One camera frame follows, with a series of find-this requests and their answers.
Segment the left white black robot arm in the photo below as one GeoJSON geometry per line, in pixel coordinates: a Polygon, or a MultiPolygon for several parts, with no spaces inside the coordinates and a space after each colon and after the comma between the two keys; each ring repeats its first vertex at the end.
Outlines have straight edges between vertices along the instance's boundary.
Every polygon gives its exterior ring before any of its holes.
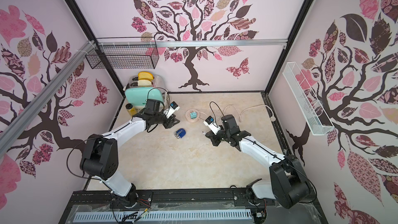
{"type": "Polygon", "coordinates": [[[179,123],[175,116],[179,105],[171,102],[162,111],[161,105],[163,102],[159,100],[148,99],[145,107],[125,124],[101,135],[91,135],[83,152],[80,169],[99,179],[116,196],[126,198],[131,195],[135,191],[133,184],[118,171],[119,148],[135,135],[149,132],[153,125],[170,129],[179,123]]]}

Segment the pale bread slice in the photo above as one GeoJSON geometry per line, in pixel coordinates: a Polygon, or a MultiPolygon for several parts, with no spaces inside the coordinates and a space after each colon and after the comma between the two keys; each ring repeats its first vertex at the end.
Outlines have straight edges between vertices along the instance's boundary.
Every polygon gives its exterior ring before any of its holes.
{"type": "Polygon", "coordinates": [[[138,80],[137,85],[139,87],[151,87],[153,85],[153,83],[151,80],[148,80],[148,79],[140,79],[140,80],[138,80]]]}

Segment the round pink power strip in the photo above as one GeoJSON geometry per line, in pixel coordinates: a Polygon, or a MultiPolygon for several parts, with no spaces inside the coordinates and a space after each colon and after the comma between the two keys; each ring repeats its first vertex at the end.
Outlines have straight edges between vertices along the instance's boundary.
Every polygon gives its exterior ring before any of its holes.
{"type": "Polygon", "coordinates": [[[199,111],[196,110],[196,109],[189,109],[189,110],[187,110],[186,113],[185,113],[185,117],[186,117],[186,121],[189,122],[189,123],[195,123],[195,122],[198,122],[199,120],[201,120],[201,118],[200,118],[200,113],[199,113],[199,111]],[[192,111],[198,112],[198,115],[199,115],[198,119],[195,119],[195,120],[190,119],[189,114],[190,114],[190,112],[192,112],[192,111]]]}

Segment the aluminium rail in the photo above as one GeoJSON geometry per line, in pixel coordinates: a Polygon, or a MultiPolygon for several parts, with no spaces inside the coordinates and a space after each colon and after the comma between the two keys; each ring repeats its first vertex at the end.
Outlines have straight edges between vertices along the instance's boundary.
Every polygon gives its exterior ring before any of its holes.
{"type": "Polygon", "coordinates": [[[7,127],[1,135],[1,156],[3,156],[12,144],[23,133],[32,120],[43,109],[45,104],[56,94],[67,78],[84,60],[85,52],[92,50],[94,41],[88,41],[78,50],[69,62],[57,73],[54,78],[44,86],[43,90],[27,105],[24,111],[7,127]]]}
{"type": "Polygon", "coordinates": [[[149,45],[150,47],[221,47],[221,46],[286,46],[287,39],[248,39],[248,40],[188,40],[188,41],[130,41],[99,42],[99,46],[133,46],[149,45]]]}

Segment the back aluminium rail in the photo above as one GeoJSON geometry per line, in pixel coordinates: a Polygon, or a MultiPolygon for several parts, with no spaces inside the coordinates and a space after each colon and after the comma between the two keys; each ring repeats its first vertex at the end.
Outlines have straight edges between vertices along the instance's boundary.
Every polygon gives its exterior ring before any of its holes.
{"type": "Polygon", "coordinates": [[[99,46],[133,46],[149,45],[150,47],[221,47],[221,46],[286,46],[287,39],[248,39],[248,40],[188,40],[188,41],[130,41],[99,42],[99,46]]]}

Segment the teal usb charger block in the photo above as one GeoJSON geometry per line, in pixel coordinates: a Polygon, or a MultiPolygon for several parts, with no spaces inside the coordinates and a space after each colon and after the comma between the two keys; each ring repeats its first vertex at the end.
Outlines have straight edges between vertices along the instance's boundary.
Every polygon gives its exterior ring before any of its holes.
{"type": "Polygon", "coordinates": [[[190,116],[190,119],[192,119],[192,120],[198,119],[198,117],[199,117],[198,112],[196,112],[196,111],[190,112],[189,116],[190,116]]]}

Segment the left aluminium rail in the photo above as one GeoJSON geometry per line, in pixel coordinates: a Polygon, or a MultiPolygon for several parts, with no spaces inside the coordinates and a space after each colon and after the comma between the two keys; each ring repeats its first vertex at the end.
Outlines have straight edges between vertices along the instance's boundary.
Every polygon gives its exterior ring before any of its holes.
{"type": "Polygon", "coordinates": [[[43,109],[45,104],[56,94],[67,78],[84,60],[85,52],[92,50],[94,41],[88,41],[78,50],[69,62],[57,73],[54,78],[44,86],[43,90],[27,105],[24,111],[7,127],[1,135],[1,156],[3,156],[12,144],[23,133],[32,120],[43,109]]]}

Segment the yellow juice bottle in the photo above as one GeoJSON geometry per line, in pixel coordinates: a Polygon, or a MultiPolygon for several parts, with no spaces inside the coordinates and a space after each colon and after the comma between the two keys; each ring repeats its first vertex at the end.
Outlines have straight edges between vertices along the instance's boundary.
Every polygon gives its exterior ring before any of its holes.
{"type": "Polygon", "coordinates": [[[135,107],[131,103],[126,104],[125,105],[125,109],[129,113],[129,115],[132,116],[132,117],[137,114],[137,110],[135,109],[135,107]]]}

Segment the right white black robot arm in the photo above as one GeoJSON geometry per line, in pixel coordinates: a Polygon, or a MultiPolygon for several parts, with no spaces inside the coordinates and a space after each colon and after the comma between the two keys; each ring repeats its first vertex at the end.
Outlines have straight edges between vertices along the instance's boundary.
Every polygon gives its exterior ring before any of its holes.
{"type": "Polygon", "coordinates": [[[259,179],[248,186],[256,199],[273,199],[287,209],[297,203],[311,204],[316,200],[316,189],[296,156],[287,156],[266,147],[251,133],[241,130],[233,115],[225,115],[220,121],[221,124],[217,124],[212,116],[203,121],[210,129],[205,136],[212,145],[226,142],[269,171],[269,182],[259,179]]]}

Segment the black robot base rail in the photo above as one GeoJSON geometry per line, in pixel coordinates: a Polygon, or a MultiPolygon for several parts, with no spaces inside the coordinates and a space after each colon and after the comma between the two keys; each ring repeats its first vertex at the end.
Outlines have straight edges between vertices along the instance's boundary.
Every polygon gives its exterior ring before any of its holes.
{"type": "Polygon", "coordinates": [[[60,224],[72,224],[77,212],[181,211],[249,209],[252,220],[194,220],[121,224],[326,224],[319,202],[297,204],[290,209],[272,199],[249,200],[246,188],[138,190],[137,203],[127,208],[108,191],[76,191],[72,194],[60,224]]]}

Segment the yellow bread slice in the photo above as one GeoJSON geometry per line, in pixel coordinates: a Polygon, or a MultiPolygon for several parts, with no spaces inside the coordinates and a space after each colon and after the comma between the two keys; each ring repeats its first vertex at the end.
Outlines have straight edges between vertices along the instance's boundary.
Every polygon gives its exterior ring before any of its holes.
{"type": "Polygon", "coordinates": [[[138,73],[139,80],[154,80],[154,76],[150,72],[139,72],[138,73]]]}

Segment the mint green toaster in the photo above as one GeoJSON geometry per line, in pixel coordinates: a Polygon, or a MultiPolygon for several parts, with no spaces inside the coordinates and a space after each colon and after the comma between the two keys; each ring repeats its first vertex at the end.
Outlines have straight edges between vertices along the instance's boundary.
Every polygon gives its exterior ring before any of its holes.
{"type": "Polygon", "coordinates": [[[167,89],[162,77],[154,75],[151,87],[139,87],[137,85],[138,75],[132,76],[125,87],[125,98],[136,109],[145,107],[147,99],[159,100],[163,103],[167,101],[167,89]]]}

